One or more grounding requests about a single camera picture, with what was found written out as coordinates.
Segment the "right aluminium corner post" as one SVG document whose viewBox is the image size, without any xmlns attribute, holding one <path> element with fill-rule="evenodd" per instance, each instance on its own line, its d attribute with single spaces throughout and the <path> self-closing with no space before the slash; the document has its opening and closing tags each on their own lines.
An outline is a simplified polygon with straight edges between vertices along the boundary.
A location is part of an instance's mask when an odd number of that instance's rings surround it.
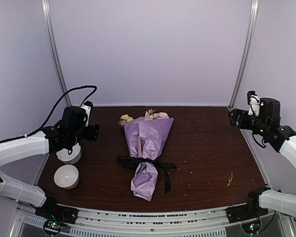
<svg viewBox="0 0 296 237">
<path fill-rule="evenodd" d="M 236 83 L 235 83 L 235 86 L 233 89 L 231 100 L 228 105 L 229 110 L 232 110 L 234 108 L 236 99 L 237 99 L 239 91 L 240 91 L 241 83 L 244 78 L 246 66 L 247 66 L 247 63 L 249 60 L 249 56 L 250 56 L 250 50 L 252 47 L 252 43 L 254 40 L 255 31 L 256 31 L 258 13 L 259 13 L 259 1 L 252 0 L 243 53 L 242 53 L 240 66 L 239 66 L 239 70 L 238 70 L 238 74 L 237 74 L 237 78 L 236 78 Z"/>
</svg>

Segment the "aluminium front rail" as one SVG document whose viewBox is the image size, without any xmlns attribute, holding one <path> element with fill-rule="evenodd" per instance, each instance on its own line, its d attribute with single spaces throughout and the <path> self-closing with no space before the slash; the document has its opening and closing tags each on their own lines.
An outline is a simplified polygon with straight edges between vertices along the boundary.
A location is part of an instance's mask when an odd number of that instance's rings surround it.
<svg viewBox="0 0 296 237">
<path fill-rule="evenodd" d="M 227 207 L 173 212 L 117 212 L 78 208 L 59 237 L 294 237 L 291 218 L 279 212 L 230 222 Z"/>
</svg>

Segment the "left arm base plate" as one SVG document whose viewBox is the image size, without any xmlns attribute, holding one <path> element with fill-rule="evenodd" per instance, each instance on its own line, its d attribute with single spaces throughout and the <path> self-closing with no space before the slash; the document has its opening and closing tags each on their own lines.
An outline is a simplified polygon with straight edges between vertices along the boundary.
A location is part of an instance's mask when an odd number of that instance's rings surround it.
<svg viewBox="0 0 296 237">
<path fill-rule="evenodd" d="M 53 210 L 45 207 L 35 207 L 34 209 L 37 216 L 61 224 L 75 224 L 78 216 L 78 209 L 61 205 L 56 205 Z"/>
</svg>

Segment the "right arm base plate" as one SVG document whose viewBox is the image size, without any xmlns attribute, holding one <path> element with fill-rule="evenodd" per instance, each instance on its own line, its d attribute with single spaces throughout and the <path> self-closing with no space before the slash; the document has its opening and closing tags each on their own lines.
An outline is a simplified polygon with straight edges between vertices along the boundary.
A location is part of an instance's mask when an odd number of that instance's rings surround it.
<svg viewBox="0 0 296 237">
<path fill-rule="evenodd" d="M 229 206 L 226 210 L 226 215 L 229 223 L 243 222 L 251 219 L 257 219 L 268 214 L 268 209 L 264 208 L 249 208 L 247 204 L 239 206 Z"/>
</svg>

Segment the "fallen green stem piece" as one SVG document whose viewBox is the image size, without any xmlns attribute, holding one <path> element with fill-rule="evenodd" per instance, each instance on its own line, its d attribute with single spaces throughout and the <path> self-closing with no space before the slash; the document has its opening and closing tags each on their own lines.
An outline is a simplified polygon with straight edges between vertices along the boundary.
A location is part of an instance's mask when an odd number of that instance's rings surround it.
<svg viewBox="0 0 296 237">
<path fill-rule="evenodd" d="M 227 187 L 229 187 L 232 184 L 233 181 L 233 173 L 231 172 L 228 176 L 228 181 L 227 181 Z"/>
</svg>

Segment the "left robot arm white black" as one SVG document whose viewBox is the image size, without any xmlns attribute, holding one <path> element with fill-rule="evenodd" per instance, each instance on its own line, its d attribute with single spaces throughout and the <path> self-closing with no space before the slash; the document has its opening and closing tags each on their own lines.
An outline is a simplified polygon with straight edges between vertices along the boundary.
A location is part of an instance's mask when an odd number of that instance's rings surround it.
<svg viewBox="0 0 296 237">
<path fill-rule="evenodd" d="M 55 153 L 65 164 L 76 163 L 82 153 L 81 140 L 96 141 L 99 125 L 90 125 L 93 105 L 66 107 L 62 119 L 54 126 L 44 126 L 32 135 L 0 141 L 0 167 L 14 161 Z M 61 215 L 61 208 L 39 186 L 30 185 L 0 171 L 0 196 L 41 207 L 50 219 Z"/>
</svg>

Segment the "pink rose flower stem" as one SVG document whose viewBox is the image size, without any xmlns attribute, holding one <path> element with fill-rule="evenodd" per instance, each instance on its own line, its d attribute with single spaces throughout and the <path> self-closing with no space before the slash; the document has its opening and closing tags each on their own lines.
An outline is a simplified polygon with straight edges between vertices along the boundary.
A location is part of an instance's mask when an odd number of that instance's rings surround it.
<svg viewBox="0 0 296 237">
<path fill-rule="evenodd" d="M 165 112 L 157 113 L 154 109 L 148 109 L 148 119 L 156 120 L 156 119 L 169 119 L 169 116 Z"/>
</svg>

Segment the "purple pink wrapping paper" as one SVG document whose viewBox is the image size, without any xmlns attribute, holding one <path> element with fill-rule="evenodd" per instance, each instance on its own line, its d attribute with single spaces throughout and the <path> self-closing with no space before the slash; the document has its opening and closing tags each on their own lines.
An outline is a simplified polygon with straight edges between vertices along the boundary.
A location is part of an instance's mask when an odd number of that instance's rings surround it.
<svg viewBox="0 0 296 237">
<path fill-rule="evenodd" d="M 173 122 L 174 119 L 170 117 L 149 120 L 146 111 L 143 117 L 126 123 L 123 129 L 129 151 L 128 157 L 159 161 Z"/>
</svg>

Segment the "white round bowl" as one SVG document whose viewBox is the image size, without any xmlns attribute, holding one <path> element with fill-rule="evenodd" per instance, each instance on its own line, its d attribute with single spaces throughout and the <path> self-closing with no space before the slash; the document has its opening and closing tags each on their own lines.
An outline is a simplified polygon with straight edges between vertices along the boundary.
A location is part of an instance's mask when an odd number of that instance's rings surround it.
<svg viewBox="0 0 296 237">
<path fill-rule="evenodd" d="M 59 167 L 54 173 L 54 183 L 66 190 L 74 189 L 79 183 L 78 169 L 70 164 Z"/>
</svg>

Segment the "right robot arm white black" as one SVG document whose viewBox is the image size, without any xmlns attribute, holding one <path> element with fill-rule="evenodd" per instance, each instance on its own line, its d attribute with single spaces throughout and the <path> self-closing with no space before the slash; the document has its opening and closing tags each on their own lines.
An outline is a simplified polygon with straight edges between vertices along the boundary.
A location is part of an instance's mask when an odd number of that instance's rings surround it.
<svg viewBox="0 0 296 237">
<path fill-rule="evenodd" d="M 247 93 L 249 110 L 233 109 L 228 117 L 231 126 L 250 130 L 252 135 L 262 137 L 259 146 L 269 144 L 277 153 L 286 158 L 296 169 L 296 131 L 288 125 L 281 125 L 280 101 L 260 98 L 254 91 Z M 296 218 L 296 195 L 285 194 L 271 188 L 259 188 L 248 194 L 243 214 L 255 217 L 261 210 L 271 209 Z"/>
</svg>

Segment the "cream rose flower stem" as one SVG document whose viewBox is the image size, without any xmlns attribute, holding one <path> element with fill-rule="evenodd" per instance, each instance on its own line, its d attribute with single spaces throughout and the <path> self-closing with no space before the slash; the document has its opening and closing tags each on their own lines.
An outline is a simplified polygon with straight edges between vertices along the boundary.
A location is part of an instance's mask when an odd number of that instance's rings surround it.
<svg viewBox="0 0 296 237">
<path fill-rule="evenodd" d="M 128 114 L 122 115 L 120 117 L 120 121 L 118 122 L 118 125 L 120 127 L 123 127 L 126 123 L 133 121 L 134 119 L 129 116 Z"/>
</svg>

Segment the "aluminium corner post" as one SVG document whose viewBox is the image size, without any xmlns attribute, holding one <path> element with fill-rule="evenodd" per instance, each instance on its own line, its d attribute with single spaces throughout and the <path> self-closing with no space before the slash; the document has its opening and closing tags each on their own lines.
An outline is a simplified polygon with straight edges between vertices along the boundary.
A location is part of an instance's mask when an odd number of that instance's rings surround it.
<svg viewBox="0 0 296 237">
<path fill-rule="evenodd" d="M 238 74 L 237 74 L 237 78 L 236 78 L 236 83 L 235 83 L 235 86 L 233 89 L 231 100 L 228 105 L 229 110 L 232 110 L 234 108 L 236 99 L 237 99 L 239 91 L 240 91 L 241 83 L 244 78 L 246 66 L 247 66 L 247 63 L 249 60 L 249 56 L 250 56 L 250 50 L 252 47 L 252 43 L 254 40 L 255 31 L 256 31 L 258 13 L 259 13 L 259 1 L 252 0 L 243 53 L 242 53 L 240 66 L 239 66 L 239 70 L 238 70 Z"/>
<path fill-rule="evenodd" d="M 52 17 L 51 17 L 51 12 L 50 12 L 50 4 L 48 0 L 42 0 L 42 10 L 43 10 L 43 15 L 45 19 L 45 24 L 47 27 L 47 33 L 49 37 L 49 43 L 50 43 L 50 48 L 51 48 L 51 53 L 53 57 L 53 62 L 56 70 L 56 75 L 58 82 L 60 84 L 60 89 L 62 93 L 67 92 L 67 87 L 66 83 L 64 80 L 61 64 L 60 64 L 60 59 L 58 55 L 58 50 L 57 50 L 57 45 L 56 45 L 56 40 L 55 40 L 55 35 L 53 31 L 53 25 L 52 25 Z"/>
</svg>

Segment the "black printed ribbon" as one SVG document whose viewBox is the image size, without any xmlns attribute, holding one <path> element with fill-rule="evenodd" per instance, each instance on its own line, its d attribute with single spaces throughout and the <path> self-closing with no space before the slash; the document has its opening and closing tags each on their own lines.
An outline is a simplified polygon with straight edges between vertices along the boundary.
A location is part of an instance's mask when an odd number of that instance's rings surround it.
<svg viewBox="0 0 296 237">
<path fill-rule="evenodd" d="M 177 166 L 174 163 L 128 156 L 118 156 L 116 161 L 126 169 L 135 170 L 135 176 L 131 180 L 131 191 L 135 196 L 148 201 L 152 199 L 159 169 L 165 173 L 164 193 L 171 191 L 172 183 L 167 170 L 176 169 Z"/>
</svg>

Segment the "left aluminium corner post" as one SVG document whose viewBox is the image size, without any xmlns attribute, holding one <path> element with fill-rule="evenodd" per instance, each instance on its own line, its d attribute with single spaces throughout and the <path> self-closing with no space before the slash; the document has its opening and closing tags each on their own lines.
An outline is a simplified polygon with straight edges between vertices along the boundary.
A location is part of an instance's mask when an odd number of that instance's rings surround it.
<svg viewBox="0 0 296 237">
<path fill-rule="evenodd" d="M 58 55 L 58 50 L 57 50 L 57 45 L 56 45 L 56 40 L 55 40 L 55 35 L 53 31 L 53 25 L 52 25 L 52 17 L 51 17 L 51 12 L 50 12 L 50 4 L 48 0 L 42 0 L 42 10 L 43 10 L 43 15 L 45 19 L 45 24 L 47 27 L 47 33 L 49 37 L 49 43 L 50 43 L 50 48 L 51 48 L 51 53 L 53 57 L 53 62 L 56 70 L 56 75 L 58 82 L 60 84 L 60 89 L 62 93 L 67 92 L 67 87 L 66 83 L 64 80 L 61 64 L 60 64 L 60 59 Z"/>
</svg>

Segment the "white scalloped bowl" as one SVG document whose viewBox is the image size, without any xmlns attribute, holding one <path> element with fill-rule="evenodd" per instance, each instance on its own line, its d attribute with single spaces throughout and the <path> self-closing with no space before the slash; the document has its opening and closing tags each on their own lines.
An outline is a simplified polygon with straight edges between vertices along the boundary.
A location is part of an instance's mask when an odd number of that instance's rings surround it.
<svg viewBox="0 0 296 237">
<path fill-rule="evenodd" d="M 82 154 L 82 148 L 79 143 L 72 147 L 72 150 L 62 149 L 56 153 L 57 159 L 63 164 L 75 164 L 77 163 Z"/>
</svg>

